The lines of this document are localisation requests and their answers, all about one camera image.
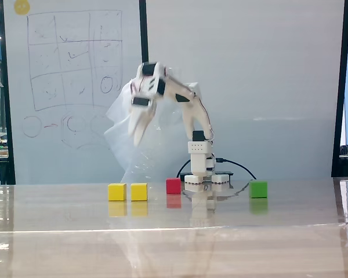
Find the red cube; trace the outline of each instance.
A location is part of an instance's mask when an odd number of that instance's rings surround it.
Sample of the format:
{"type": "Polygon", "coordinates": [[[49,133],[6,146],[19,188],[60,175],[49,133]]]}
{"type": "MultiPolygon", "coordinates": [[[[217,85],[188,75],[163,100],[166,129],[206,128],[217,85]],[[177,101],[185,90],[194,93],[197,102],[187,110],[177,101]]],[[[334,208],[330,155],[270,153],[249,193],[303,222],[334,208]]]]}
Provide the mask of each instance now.
{"type": "Polygon", "coordinates": [[[182,182],[180,178],[166,179],[166,194],[180,194],[182,192],[182,182]]]}

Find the white wall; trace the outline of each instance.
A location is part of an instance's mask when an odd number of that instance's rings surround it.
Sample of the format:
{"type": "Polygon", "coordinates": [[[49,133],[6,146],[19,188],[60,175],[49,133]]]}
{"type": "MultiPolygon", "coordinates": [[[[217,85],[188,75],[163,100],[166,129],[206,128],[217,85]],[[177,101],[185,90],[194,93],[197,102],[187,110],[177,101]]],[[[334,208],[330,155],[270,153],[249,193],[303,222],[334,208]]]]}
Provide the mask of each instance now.
{"type": "MultiPolygon", "coordinates": [[[[343,0],[147,1],[151,61],[199,82],[215,154],[258,178],[331,175],[343,0]]],[[[236,178],[248,178],[235,167],[236,178]]]]}

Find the yellow sticker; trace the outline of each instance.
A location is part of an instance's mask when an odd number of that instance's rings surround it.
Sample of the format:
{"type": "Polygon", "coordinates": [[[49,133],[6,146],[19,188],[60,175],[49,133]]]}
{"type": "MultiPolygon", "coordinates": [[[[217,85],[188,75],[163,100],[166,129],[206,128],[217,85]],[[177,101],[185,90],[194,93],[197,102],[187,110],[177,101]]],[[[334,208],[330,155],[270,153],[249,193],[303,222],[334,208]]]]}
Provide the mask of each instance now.
{"type": "Polygon", "coordinates": [[[30,11],[30,3],[28,3],[28,0],[17,0],[14,3],[14,10],[17,14],[24,16],[30,11]]]}

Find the circle drawing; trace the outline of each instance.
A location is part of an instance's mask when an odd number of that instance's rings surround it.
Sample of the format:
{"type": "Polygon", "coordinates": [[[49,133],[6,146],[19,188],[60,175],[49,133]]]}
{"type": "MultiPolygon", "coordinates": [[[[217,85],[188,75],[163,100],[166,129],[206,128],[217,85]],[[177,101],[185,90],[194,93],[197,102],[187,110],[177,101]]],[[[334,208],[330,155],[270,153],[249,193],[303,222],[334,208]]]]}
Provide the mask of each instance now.
{"type": "Polygon", "coordinates": [[[27,116],[23,119],[22,131],[29,138],[35,138],[40,134],[42,122],[39,117],[27,116]]]}
{"type": "Polygon", "coordinates": [[[71,116],[67,120],[67,127],[73,132],[80,132],[85,129],[86,123],[82,117],[71,116]]]}
{"type": "Polygon", "coordinates": [[[110,76],[105,76],[102,78],[102,81],[100,82],[100,90],[102,93],[107,94],[112,90],[112,87],[114,85],[114,81],[112,77],[110,76]]]}

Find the green cube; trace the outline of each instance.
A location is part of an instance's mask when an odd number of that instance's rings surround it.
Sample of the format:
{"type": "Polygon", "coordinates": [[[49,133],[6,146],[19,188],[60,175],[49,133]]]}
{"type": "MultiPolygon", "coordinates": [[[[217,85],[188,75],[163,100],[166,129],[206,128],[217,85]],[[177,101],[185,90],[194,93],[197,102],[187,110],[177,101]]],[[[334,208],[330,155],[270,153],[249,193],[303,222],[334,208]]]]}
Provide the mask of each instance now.
{"type": "Polygon", "coordinates": [[[250,181],[249,196],[250,198],[267,198],[268,183],[266,181],[250,181]]]}

